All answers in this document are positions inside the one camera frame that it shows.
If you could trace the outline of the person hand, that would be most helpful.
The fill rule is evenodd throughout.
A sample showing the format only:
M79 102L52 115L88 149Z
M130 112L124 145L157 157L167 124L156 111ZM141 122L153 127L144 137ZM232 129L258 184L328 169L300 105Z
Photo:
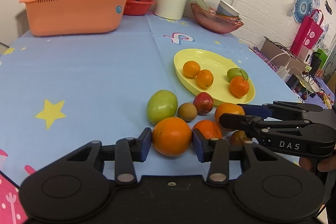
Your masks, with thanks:
M313 163L311 160L301 157L299 159L299 166L302 167L305 170L311 171L313 168ZM320 172L330 172L332 170L336 170L336 157L331 156L328 159L325 159L318 163L317 169Z

